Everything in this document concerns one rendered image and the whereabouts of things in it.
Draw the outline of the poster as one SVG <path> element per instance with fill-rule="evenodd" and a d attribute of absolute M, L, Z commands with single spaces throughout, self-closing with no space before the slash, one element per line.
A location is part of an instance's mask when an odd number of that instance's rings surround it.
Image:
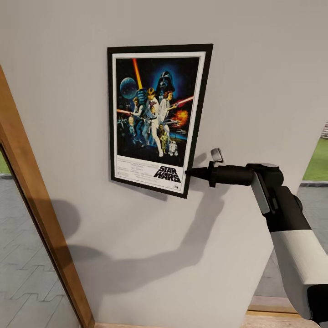
<path fill-rule="evenodd" d="M 107 47 L 111 180 L 187 198 L 213 45 Z"/>

